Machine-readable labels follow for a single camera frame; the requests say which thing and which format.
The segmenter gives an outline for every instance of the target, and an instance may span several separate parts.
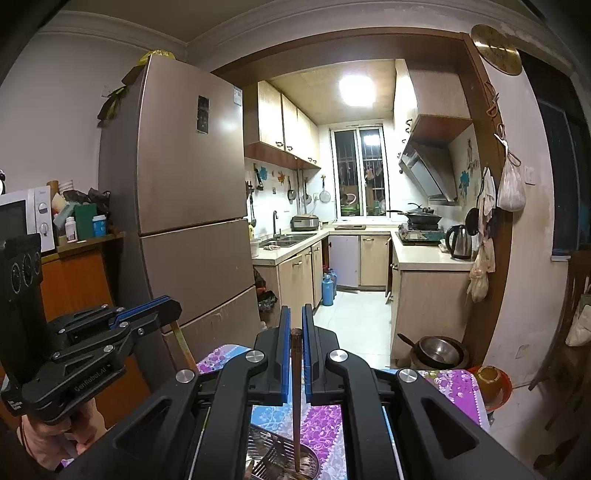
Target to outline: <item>metal pot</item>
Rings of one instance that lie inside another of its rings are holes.
[[[409,205],[417,205],[417,208],[403,212],[402,210],[386,210],[391,213],[399,213],[405,215],[408,221],[415,225],[436,225],[441,220],[439,215],[433,213],[433,209],[429,207],[421,207],[416,203],[409,203]]]
[[[403,335],[398,337],[412,346],[411,362],[422,369],[445,370],[450,368],[466,368],[469,355],[464,346],[453,338],[445,336],[425,336],[417,343]]]

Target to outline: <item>blue water bottle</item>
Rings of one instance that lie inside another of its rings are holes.
[[[322,279],[322,305],[330,307],[334,299],[332,278],[329,274],[325,274]]]
[[[334,268],[329,268],[329,275],[333,281],[333,298],[336,297],[336,272]]]

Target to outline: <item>ceiling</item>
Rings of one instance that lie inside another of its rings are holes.
[[[376,101],[373,107],[352,107],[344,103],[339,80],[347,74],[367,75],[374,81]],[[395,81],[393,60],[347,61],[269,80],[316,125],[392,118]]]
[[[272,0],[70,0],[65,10],[121,18],[189,42],[207,30]],[[539,21],[520,0],[493,0]]]

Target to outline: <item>electric kettle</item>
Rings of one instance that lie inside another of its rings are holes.
[[[470,260],[472,258],[472,237],[468,235],[466,225],[452,226],[445,234],[445,244],[452,254],[452,258],[460,260]]]

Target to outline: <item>gas stove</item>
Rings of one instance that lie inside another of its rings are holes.
[[[398,237],[403,245],[437,245],[445,238],[445,232],[438,225],[413,225],[402,223],[398,227]]]

